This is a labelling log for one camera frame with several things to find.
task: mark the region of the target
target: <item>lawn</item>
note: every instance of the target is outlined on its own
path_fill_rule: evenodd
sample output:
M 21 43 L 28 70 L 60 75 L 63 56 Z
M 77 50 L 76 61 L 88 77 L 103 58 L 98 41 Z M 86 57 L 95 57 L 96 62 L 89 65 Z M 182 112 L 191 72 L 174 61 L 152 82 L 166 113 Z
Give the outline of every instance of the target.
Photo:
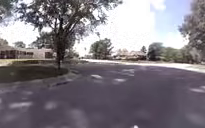
M 54 67 L 43 66 L 5 66 L 0 67 L 0 83 L 29 81 L 59 76 L 68 73 L 67 69 L 60 72 Z

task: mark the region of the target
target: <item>street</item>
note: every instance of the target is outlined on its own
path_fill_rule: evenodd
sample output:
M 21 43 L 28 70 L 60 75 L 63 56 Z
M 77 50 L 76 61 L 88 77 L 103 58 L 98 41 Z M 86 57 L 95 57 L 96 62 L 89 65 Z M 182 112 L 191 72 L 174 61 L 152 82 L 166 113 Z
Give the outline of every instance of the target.
M 0 128 L 205 128 L 205 74 L 153 66 L 77 65 L 48 88 L 0 88 Z

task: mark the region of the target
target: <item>house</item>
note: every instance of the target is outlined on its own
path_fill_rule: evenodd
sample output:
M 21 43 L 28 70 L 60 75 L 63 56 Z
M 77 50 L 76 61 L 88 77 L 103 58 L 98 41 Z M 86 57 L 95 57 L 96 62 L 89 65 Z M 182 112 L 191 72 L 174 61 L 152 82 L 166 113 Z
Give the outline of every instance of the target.
M 141 51 L 131 51 L 128 56 L 128 60 L 146 60 L 146 53 Z
M 141 51 L 118 50 L 114 55 L 117 60 L 146 60 L 146 53 Z
M 9 45 L 0 46 L 0 59 L 51 59 L 51 49 L 15 48 Z

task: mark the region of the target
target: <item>sky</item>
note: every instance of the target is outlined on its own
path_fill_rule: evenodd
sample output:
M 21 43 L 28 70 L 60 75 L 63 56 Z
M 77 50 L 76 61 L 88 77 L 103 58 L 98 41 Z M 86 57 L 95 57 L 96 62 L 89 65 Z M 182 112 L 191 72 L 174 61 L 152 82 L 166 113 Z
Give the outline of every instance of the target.
M 90 45 L 103 38 L 110 38 L 114 50 L 140 50 L 152 42 L 162 42 L 164 46 L 181 48 L 187 41 L 178 31 L 183 18 L 190 10 L 191 0 L 123 0 L 123 4 L 109 12 L 107 25 L 97 28 L 95 34 L 85 37 L 75 45 L 80 55 L 89 52 Z M 13 42 L 26 44 L 36 40 L 38 31 L 22 22 L 11 22 L 0 27 L 1 37 Z

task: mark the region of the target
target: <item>cloud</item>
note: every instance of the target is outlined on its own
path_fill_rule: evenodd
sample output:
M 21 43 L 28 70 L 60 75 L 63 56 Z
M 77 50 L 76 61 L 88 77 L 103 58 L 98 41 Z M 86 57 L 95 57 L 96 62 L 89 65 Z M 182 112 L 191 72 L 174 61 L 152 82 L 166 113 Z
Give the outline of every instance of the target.
M 166 47 L 173 47 L 180 49 L 184 45 L 188 44 L 188 41 L 183 38 L 180 32 L 170 32 L 166 34 L 165 39 L 163 39 L 164 46 Z
M 0 28 L 0 36 L 6 39 L 10 45 L 16 41 L 23 41 L 30 44 L 36 40 L 38 31 L 34 27 L 23 22 L 10 23 L 8 26 Z
M 156 10 L 165 10 L 166 6 L 164 4 L 165 0 L 150 0 L 151 5 L 156 9 Z
M 143 45 L 148 46 L 155 37 L 155 9 L 164 10 L 164 0 L 124 0 L 115 10 L 110 12 L 109 23 L 99 27 L 101 38 L 110 38 L 115 50 L 127 48 L 139 50 Z M 76 50 L 87 54 L 90 45 L 98 40 L 97 36 L 87 37 Z

